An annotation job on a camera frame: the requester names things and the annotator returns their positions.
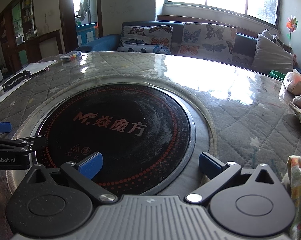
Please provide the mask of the green plastic basin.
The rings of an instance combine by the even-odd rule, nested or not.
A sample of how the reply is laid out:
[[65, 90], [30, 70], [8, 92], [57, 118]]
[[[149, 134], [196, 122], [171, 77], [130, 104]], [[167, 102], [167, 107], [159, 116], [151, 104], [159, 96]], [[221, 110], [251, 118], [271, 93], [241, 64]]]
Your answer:
[[283, 74], [279, 71], [276, 71], [276, 70], [271, 70], [269, 75], [271, 77], [274, 77], [274, 78], [279, 79], [279, 80], [283, 80], [285, 78], [285, 74]]

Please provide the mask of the right butterfly print cushion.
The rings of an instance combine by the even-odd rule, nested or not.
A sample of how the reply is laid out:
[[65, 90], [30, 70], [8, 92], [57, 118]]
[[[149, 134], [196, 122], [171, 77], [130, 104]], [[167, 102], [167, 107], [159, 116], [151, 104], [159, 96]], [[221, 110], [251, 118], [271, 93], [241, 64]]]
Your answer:
[[237, 29], [207, 23], [186, 23], [183, 26], [179, 56], [231, 63]]

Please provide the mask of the grey plain cushion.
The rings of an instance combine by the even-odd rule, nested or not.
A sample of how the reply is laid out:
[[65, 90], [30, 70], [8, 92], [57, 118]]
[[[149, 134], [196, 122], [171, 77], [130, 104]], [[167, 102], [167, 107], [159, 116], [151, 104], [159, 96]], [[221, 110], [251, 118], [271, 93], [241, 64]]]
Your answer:
[[287, 74], [293, 70], [293, 55], [276, 44], [273, 38], [268, 29], [258, 34], [251, 69], [266, 75], [271, 70]]

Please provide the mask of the white paper sheet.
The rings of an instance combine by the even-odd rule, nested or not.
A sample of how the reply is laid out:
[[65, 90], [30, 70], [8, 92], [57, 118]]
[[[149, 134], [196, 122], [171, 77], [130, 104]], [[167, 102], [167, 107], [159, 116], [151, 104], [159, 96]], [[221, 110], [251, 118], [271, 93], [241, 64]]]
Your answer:
[[55, 62], [56, 60], [40, 63], [30, 63], [18, 74], [5, 81], [0, 86], [0, 103], [4, 99], [6, 99], [10, 94], [12, 94], [16, 89], [18, 89], [21, 85], [29, 81], [31, 78], [35, 77], [40, 73], [45, 72], [46, 69], [49, 68]]

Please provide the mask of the colourful patterned children's garment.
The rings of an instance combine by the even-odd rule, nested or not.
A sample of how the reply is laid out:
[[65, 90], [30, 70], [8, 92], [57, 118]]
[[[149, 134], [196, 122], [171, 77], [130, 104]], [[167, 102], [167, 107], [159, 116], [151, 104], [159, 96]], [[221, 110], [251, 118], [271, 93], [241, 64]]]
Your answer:
[[[295, 112], [301, 124], [301, 96], [294, 97], [289, 107]], [[287, 173], [282, 184], [289, 192], [295, 206], [295, 218], [289, 229], [291, 239], [301, 239], [301, 156], [291, 155], [287, 161]]]

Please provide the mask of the colourful pinwheel toy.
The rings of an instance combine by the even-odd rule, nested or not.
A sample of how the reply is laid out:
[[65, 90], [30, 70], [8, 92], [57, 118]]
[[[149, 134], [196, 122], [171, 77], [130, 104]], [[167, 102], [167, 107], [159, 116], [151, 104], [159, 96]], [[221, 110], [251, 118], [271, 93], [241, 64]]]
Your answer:
[[289, 39], [289, 51], [291, 51], [291, 34], [298, 28], [298, 20], [294, 16], [290, 16], [286, 23], [286, 27], [289, 29], [288, 39]]

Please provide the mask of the left butterfly print cushion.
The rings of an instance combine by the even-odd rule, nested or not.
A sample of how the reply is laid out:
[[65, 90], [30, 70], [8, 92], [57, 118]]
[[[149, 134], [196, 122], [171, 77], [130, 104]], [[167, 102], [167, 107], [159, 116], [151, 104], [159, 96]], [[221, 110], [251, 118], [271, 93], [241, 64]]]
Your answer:
[[124, 26], [117, 51], [170, 55], [173, 27]]

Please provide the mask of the small clear plastic box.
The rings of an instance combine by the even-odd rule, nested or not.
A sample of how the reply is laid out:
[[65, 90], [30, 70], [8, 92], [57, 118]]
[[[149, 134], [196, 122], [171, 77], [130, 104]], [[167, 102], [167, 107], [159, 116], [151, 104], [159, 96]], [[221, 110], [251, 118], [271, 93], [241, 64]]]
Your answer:
[[70, 51], [67, 54], [63, 54], [61, 56], [61, 61], [63, 61], [63, 62], [70, 62], [72, 60], [81, 58], [81, 55], [82, 55], [82, 51], [81, 50], [73, 50], [73, 51]]

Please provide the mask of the butterfly print cushion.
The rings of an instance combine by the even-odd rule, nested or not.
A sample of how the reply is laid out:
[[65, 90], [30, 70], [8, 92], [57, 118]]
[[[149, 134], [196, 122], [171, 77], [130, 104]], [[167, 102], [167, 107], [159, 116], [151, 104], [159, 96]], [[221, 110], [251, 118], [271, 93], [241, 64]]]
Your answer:
[[170, 55], [173, 27], [124, 26], [117, 51]]
[[183, 26], [179, 56], [231, 63], [237, 29], [207, 23], [186, 23]]

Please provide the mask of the dark wooden cabinet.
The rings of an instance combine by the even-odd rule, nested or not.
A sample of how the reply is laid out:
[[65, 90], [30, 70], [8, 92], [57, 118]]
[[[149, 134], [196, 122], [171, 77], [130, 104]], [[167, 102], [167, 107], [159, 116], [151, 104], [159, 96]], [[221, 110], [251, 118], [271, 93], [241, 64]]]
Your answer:
[[4, 71], [64, 51], [59, 0], [0, 0], [0, 57]]

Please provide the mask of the blue cabinet in doorway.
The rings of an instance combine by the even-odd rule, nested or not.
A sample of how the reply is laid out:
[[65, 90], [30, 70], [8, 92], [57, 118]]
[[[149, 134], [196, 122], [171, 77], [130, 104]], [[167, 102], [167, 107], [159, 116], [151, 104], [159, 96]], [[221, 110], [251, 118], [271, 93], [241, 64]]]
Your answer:
[[99, 26], [97, 22], [81, 24], [76, 27], [77, 41], [79, 46], [98, 39]]

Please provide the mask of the pile of cream pink clothes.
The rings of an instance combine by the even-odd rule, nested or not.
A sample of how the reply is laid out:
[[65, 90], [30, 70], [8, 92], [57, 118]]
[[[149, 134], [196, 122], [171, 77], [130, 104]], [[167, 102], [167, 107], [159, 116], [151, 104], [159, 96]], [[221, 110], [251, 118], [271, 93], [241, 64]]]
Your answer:
[[293, 70], [286, 74], [279, 91], [279, 98], [288, 102], [296, 96], [301, 96], [301, 74]]

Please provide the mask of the blue sofa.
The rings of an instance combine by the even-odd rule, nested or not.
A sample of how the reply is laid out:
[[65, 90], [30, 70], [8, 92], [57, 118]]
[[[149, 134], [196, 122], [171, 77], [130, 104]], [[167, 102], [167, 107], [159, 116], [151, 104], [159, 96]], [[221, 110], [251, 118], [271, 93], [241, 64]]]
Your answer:
[[[122, 29], [124, 26], [157, 26], [157, 25], [169, 25], [173, 27], [173, 34], [172, 34], [172, 44], [170, 48], [171, 55], [178, 56], [178, 50], [181, 45], [182, 34], [183, 34], [183, 26], [186, 23], [180, 22], [165, 22], [165, 21], [153, 21], [153, 22], [125, 22], [122, 25]], [[88, 51], [117, 51], [119, 41], [121, 38], [121, 34], [113, 34], [107, 35], [92, 42], [89, 42], [83, 46], [78, 47], [78, 50], [82, 52]], [[273, 41], [282, 47], [288, 53], [288, 46], [283, 44], [281, 40], [278, 38], [277, 35], [272, 35]], [[234, 66], [251, 69], [251, 65], [253, 62], [253, 58], [255, 56], [256, 50], [256, 43], [257, 37], [253, 38], [244, 34], [240, 34], [237, 31], [236, 41], [234, 44], [233, 49], [233, 58], [231, 63]], [[293, 55], [293, 69], [297, 66], [297, 56], [295, 54], [290, 53]]]

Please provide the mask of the black round induction cooktop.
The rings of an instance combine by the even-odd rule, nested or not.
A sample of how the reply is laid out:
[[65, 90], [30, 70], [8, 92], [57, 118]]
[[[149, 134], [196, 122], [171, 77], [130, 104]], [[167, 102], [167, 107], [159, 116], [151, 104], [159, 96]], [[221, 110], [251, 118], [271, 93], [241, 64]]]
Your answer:
[[46, 146], [36, 161], [58, 168], [100, 152], [93, 182], [117, 196], [156, 194], [168, 187], [194, 150], [195, 125], [181, 100], [129, 83], [80, 92], [53, 108], [37, 129]]

